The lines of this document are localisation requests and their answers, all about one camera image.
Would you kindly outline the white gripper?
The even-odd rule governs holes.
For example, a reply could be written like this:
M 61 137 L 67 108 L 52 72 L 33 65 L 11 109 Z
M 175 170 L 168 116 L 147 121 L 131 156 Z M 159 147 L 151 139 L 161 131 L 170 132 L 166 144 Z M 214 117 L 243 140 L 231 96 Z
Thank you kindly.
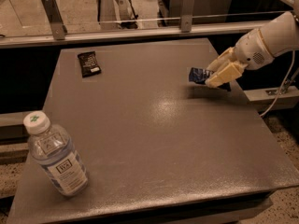
M 274 56 L 264 43 L 261 30 L 254 29 L 243 35 L 234 48 L 228 48 L 207 66 L 212 75 L 205 83 L 210 88 L 217 88 L 241 77 L 246 67 L 257 70 L 273 61 Z

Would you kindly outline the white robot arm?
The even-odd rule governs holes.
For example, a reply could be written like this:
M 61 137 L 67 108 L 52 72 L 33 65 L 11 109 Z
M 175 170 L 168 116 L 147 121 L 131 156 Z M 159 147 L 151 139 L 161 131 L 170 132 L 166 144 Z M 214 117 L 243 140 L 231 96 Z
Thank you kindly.
M 241 36 L 206 68 L 212 75 L 205 84 L 217 88 L 241 77 L 245 70 L 260 69 L 288 51 L 299 50 L 299 0 L 294 0 L 292 8 L 293 12 L 284 12 Z

